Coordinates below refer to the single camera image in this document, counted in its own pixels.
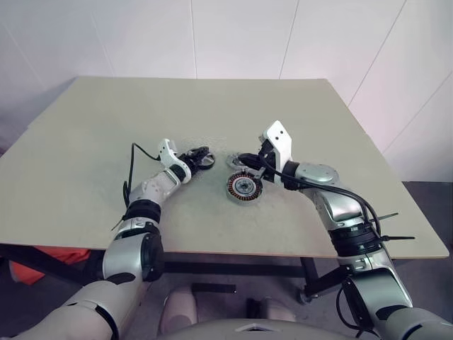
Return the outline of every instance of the table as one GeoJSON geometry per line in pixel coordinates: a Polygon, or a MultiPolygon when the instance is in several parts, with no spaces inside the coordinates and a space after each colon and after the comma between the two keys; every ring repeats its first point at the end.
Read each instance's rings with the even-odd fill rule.
{"type": "MultiPolygon", "coordinates": [[[[105,249],[125,211],[130,145],[156,154],[208,145],[217,162],[163,206],[166,251],[335,257],[303,195],[270,183],[259,204],[227,200],[232,152],[257,152],[274,120],[292,136],[293,159],[328,164],[367,199],[382,233],[415,236],[387,244],[394,259],[448,251],[332,86],[315,80],[194,80],[79,77],[0,158],[0,243],[105,249]]],[[[137,157],[134,183],[161,169],[137,157]]]]}

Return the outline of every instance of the wire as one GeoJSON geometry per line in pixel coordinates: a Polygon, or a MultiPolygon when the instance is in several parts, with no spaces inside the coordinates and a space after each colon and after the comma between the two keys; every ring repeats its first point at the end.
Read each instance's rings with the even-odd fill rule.
{"type": "Polygon", "coordinates": [[[346,321],[346,319],[344,318],[343,314],[341,313],[341,309],[340,309],[340,295],[341,295],[342,291],[343,291],[343,287],[340,288],[340,290],[338,291],[336,302],[335,302],[335,305],[336,305],[336,308],[337,308],[338,317],[340,318],[341,322],[347,328],[351,328],[351,329],[354,329],[355,331],[357,331],[357,334],[355,335],[356,338],[360,337],[363,334],[363,332],[367,332],[367,333],[373,334],[373,335],[375,335],[375,336],[377,336],[379,338],[379,335],[377,335],[376,332],[360,328],[356,324],[350,324],[349,322],[346,321]]]}
{"type": "Polygon", "coordinates": [[[343,287],[340,288],[340,290],[338,291],[337,293],[337,298],[336,298],[336,302],[335,302],[335,305],[337,307],[337,313],[338,313],[338,317],[340,318],[341,322],[347,327],[347,328],[351,328],[351,329],[355,329],[356,331],[361,331],[362,329],[360,327],[358,327],[357,325],[354,325],[354,324],[350,324],[349,322],[346,321],[346,319],[343,317],[343,314],[341,314],[341,309],[340,309],[340,295],[341,295],[341,292],[343,291],[343,287]]]}
{"type": "Polygon", "coordinates": [[[296,182],[299,184],[303,184],[307,188],[318,188],[321,190],[330,191],[332,193],[338,193],[340,195],[347,196],[349,198],[352,198],[353,200],[356,200],[359,203],[360,207],[362,208],[363,215],[365,218],[365,223],[367,223],[367,224],[371,223],[368,218],[368,213],[367,213],[367,209],[368,209],[373,217],[374,224],[376,226],[376,229],[373,229],[373,230],[374,230],[375,234],[378,236],[378,238],[381,237],[381,224],[379,223],[379,219],[378,219],[376,212],[374,211],[373,207],[364,198],[360,197],[358,194],[353,193],[352,191],[349,191],[346,189],[337,188],[335,186],[323,186],[320,184],[315,184],[315,183],[305,181],[304,179],[295,178],[293,176],[282,174],[281,172],[279,172],[277,169],[275,169],[273,166],[271,166],[268,163],[268,161],[266,160],[266,158],[264,157],[264,155],[262,153],[258,153],[258,156],[260,157],[261,163],[264,165],[264,167],[267,170],[271,171],[272,173],[274,173],[277,176],[280,176],[282,179],[287,179],[288,181],[293,181],[293,182],[296,182]]]}
{"type": "Polygon", "coordinates": [[[129,194],[132,189],[132,173],[134,172],[134,147],[139,149],[141,152],[143,152],[145,155],[147,155],[149,158],[153,159],[154,161],[160,161],[161,157],[154,157],[150,155],[148,152],[146,152],[142,147],[140,147],[137,143],[132,143],[131,145],[131,151],[130,151],[130,167],[129,167],[129,178],[128,181],[125,181],[122,185],[122,197],[125,200],[126,208],[129,205],[129,194]]]}

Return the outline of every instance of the table caster wheel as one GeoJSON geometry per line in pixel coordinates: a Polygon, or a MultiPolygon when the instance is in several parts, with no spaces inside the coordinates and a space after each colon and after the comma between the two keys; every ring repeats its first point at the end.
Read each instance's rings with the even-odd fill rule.
{"type": "Polygon", "coordinates": [[[306,296],[304,290],[298,289],[296,292],[296,300],[301,305],[308,305],[314,298],[317,298],[318,295],[306,296]]]}

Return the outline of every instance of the gray floor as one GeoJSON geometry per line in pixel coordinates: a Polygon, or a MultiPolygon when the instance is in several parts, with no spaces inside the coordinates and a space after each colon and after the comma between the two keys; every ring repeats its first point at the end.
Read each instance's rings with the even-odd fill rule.
{"type": "MultiPolygon", "coordinates": [[[[451,249],[453,240],[453,185],[451,183],[407,183],[421,210],[436,229],[444,243],[451,249]]],[[[254,256],[200,256],[171,254],[171,259],[184,261],[224,261],[251,264],[298,264],[297,259],[268,258],[254,256]]],[[[319,273],[336,267],[334,260],[316,260],[319,273]]],[[[412,260],[397,263],[398,272],[412,295],[414,304],[428,309],[449,321],[453,321],[453,260],[412,260]]],[[[353,335],[341,324],[335,309],[335,293],[313,301],[310,305],[299,305],[294,300],[295,288],[303,283],[299,279],[264,278],[246,276],[195,276],[166,274],[155,282],[147,293],[142,306],[126,337],[152,339],[156,334],[161,306],[164,298],[174,287],[204,283],[234,283],[237,294],[197,294],[199,318],[201,320],[244,317],[246,298],[257,300],[267,296],[276,298],[294,310],[297,319],[324,329],[353,335]]],[[[11,336],[41,320],[48,312],[61,305],[76,290],[76,287],[46,277],[28,287],[13,283],[8,266],[0,267],[0,336],[11,336]]],[[[364,334],[363,339],[373,339],[364,334]]]]}

